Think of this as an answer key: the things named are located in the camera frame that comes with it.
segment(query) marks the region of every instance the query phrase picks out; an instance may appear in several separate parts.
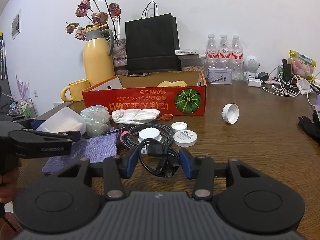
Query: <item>green pumpkin illustration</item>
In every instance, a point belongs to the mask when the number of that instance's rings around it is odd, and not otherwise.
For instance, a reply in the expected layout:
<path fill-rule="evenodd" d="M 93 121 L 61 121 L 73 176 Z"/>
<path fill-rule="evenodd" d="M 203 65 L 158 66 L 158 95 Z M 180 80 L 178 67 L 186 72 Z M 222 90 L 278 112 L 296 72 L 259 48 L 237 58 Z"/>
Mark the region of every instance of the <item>green pumpkin illustration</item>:
<path fill-rule="evenodd" d="M 180 112 L 191 114 L 201 106 L 201 95 L 197 90 L 187 88 L 178 93 L 174 102 Z"/>

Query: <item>bottle cap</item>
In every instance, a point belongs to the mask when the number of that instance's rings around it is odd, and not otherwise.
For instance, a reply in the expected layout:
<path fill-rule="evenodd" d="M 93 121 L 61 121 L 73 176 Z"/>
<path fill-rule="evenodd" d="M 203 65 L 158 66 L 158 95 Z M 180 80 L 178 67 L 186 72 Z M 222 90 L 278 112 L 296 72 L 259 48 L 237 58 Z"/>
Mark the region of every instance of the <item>bottle cap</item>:
<path fill-rule="evenodd" d="M 222 111 L 222 118 L 230 124 L 234 124 L 239 118 L 239 108 L 236 104 L 225 105 Z"/>
<path fill-rule="evenodd" d="M 178 131 L 181 131 L 181 130 L 186 130 L 188 127 L 188 125 L 185 123 L 185 122 L 174 122 L 172 125 L 171 125 L 171 128 L 173 130 L 173 132 L 178 132 Z"/>
<path fill-rule="evenodd" d="M 161 141 L 162 136 L 160 134 L 160 131 L 157 128 L 153 128 L 153 127 L 148 127 L 145 129 L 142 129 L 139 132 L 139 142 L 142 142 L 144 139 L 155 139 L 158 142 Z"/>
<path fill-rule="evenodd" d="M 173 135 L 173 141 L 180 147 L 189 147 L 197 142 L 197 134 L 190 130 L 182 130 Z"/>

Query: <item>snack bag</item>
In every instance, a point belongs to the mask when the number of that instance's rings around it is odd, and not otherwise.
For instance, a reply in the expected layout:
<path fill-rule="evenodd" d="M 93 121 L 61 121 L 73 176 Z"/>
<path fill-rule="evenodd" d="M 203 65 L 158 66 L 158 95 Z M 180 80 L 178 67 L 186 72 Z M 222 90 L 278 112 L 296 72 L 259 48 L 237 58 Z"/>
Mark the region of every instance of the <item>snack bag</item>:
<path fill-rule="evenodd" d="M 290 50 L 290 58 L 293 74 L 311 80 L 313 68 L 317 66 L 317 62 L 294 50 Z"/>

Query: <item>metal screw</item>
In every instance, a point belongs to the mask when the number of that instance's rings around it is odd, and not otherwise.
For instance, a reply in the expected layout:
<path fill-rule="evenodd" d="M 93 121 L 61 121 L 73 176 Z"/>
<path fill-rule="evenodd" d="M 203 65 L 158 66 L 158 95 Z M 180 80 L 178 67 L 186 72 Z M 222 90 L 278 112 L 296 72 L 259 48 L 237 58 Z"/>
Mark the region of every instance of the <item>metal screw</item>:
<path fill-rule="evenodd" d="M 113 189 L 107 192 L 108 197 L 111 198 L 120 198 L 123 196 L 123 192 L 118 189 Z"/>
<path fill-rule="evenodd" d="M 210 191 L 207 190 L 207 189 L 198 189 L 198 190 L 196 190 L 196 192 L 195 192 L 195 195 L 196 195 L 197 197 L 209 197 L 210 194 L 211 194 Z"/>

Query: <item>black glove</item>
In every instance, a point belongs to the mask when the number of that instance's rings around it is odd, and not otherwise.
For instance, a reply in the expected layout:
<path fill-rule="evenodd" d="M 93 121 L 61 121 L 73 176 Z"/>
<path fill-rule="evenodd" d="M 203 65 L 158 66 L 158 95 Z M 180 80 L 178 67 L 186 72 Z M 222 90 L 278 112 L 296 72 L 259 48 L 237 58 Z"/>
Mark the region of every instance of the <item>black glove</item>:
<path fill-rule="evenodd" d="M 309 135 L 313 140 L 315 140 L 320 146 L 320 121 L 318 118 L 318 113 L 316 110 L 313 110 L 313 122 L 306 117 L 298 117 L 298 125 Z"/>

